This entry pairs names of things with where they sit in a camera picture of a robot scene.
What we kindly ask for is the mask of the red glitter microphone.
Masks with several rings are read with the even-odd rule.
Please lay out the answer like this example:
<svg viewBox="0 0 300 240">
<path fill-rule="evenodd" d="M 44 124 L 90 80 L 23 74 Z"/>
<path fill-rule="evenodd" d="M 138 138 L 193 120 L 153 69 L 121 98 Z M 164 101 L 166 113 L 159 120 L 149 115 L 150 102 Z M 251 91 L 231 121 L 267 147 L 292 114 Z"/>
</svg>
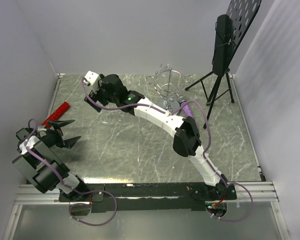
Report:
<svg viewBox="0 0 300 240">
<path fill-rule="evenodd" d="M 56 121 L 58 120 L 68 109 L 70 105 L 68 102 L 63 102 L 41 125 L 50 127 L 48 121 Z"/>
</svg>

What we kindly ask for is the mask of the clear wine glass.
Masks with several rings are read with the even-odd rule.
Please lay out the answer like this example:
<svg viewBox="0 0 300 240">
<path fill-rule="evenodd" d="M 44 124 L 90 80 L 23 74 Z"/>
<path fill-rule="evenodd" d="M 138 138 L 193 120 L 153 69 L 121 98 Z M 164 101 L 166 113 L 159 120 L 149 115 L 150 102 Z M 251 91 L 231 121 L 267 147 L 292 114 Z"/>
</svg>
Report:
<svg viewBox="0 0 300 240">
<path fill-rule="evenodd" d="M 102 113 L 99 121 L 104 125 L 110 124 L 112 122 L 112 115 L 110 113 Z"/>
<path fill-rule="evenodd" d="M 116 119 L 117 119 L 118 122 L 122 122 L 122 121 L 124 121 L 126 119 L 127 115 L 128 114 L 126 112 L 119 111 L 117 113 Z"/>
</svg>

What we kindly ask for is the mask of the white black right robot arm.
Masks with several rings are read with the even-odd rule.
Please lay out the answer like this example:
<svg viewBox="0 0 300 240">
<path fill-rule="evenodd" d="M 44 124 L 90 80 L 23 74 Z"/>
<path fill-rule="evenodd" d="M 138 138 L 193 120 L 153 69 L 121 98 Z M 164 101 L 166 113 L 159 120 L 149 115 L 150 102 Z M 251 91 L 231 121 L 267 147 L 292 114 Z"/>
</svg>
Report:
<svg viewBox="0 0 300 240">
<path fill-rule="evenodd" d="M 207 147 L 202 146 L 199 129 L 193 117 L 182 117 L 165 110 L 143 94 L 128 90 L 116 74 L 104 76 L 88 71 L 81 81 L 81 86 L 90 86 L 91 91 L 84 91 L 85 102 L 97 112 L 108 110 L 109 103 L 113 110 L 121 110 L 149 121 L 172 138 L 173 150 L 181 157 L 187 158 L 198 170 L 212 199 L 226 195 L 227 181 L 215 167 L 207 154 Z"/>
</svg>

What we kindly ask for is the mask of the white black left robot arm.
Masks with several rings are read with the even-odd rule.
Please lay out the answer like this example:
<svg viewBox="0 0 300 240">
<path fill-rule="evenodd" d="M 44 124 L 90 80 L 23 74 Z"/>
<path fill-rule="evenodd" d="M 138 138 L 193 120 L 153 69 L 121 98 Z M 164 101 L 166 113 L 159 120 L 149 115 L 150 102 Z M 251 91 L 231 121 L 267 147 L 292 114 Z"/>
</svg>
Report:
<svg viewBox="0 0 300 240">
<path fill-rule="evenodd" d="M 89 195 L 88 186 L 51 150 L 51 147 L 71 149 L 80 136 L 63 139 L 62 127 L 74 120 L 49 120 L 46 126 L 28 126 L 16 132 L 19 156 L 12 164 L 41 193 L 59 189 L 69 201 L 84 201 Z"/>
</svg>

